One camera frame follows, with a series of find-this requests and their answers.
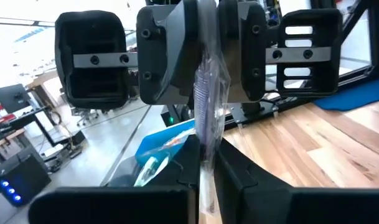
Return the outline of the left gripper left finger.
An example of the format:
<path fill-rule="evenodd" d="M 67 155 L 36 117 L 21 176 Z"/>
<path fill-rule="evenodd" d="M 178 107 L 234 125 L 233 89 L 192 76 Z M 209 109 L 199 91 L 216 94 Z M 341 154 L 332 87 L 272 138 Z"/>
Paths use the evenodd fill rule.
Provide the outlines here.
<path fill-rule="evenodd" d="M 197 224 L 200 142 L 190 135 L 125 159 L 104 187 L 59 187 L 29 207 L 35 224 Z"/>

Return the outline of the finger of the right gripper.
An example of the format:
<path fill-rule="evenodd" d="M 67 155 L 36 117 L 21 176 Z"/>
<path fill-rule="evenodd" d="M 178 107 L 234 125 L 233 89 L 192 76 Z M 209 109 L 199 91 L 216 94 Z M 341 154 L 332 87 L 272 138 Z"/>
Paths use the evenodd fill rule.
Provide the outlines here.
<path fill-rule="evenodd" d="M 220 45 L 231 78 L 228 102 L 258 101 L 265 91 L 264 9 L 256 1 L 222 0 L 218 18 Z"/>
<path fill-rule="evenodd" d="M 138 12 L 136 31 L 142 101 L 188 103 L 202 54 L 197 1 L 146 6 Z"/>

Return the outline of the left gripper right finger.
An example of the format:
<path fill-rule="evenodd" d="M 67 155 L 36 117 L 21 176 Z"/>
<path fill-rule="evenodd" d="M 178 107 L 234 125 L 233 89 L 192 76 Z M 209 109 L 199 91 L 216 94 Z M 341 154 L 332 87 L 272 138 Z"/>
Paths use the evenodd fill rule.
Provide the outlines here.
<path fill-rule="evenodd" d="M 226 224 L 379 223 L 379 189 L 293 187 L 225 139 L 214 177 Z"/>

